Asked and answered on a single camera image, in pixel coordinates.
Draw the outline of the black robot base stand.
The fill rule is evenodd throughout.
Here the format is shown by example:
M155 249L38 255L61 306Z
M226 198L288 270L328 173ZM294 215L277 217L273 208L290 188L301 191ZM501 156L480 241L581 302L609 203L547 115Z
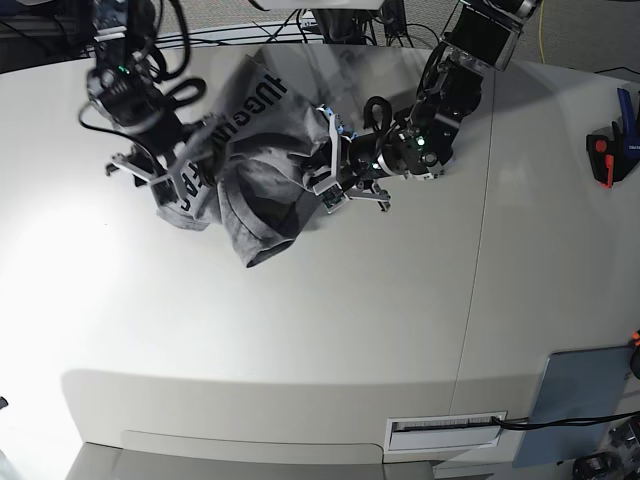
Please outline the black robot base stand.
M378 45L372 10L314 9L311 13L315 24L306 31L320 35L326 44Z

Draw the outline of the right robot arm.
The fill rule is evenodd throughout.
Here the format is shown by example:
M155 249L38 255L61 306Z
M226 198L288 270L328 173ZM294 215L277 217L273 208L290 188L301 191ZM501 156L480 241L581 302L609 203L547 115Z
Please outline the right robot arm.
M138 186L184 197L184 165L210 131L211 118L182 122L179 110L199 102L206 82L188 77L191 41L183 7L170 2L179 25L183 56L175 69L167 66L158 43L165 2L96 1L93 4L95 65L86 75L87 104L109 122L105 133L132 145L105 167L133 176Z

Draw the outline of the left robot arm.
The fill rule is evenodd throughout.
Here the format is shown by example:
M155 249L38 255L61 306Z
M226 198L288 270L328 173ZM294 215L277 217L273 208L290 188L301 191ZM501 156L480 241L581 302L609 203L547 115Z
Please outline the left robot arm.
M376 202L382 211L391 197L379 182L388 177L436 179L453 158L463 119L482 98L492 70L506 68L536 1L464 1L451 30L443 32L416 87L414 103L399 111L373 96L363 108L367 134L346 129L328 107L330 158L304 167L303 182L328 212L350 200Z

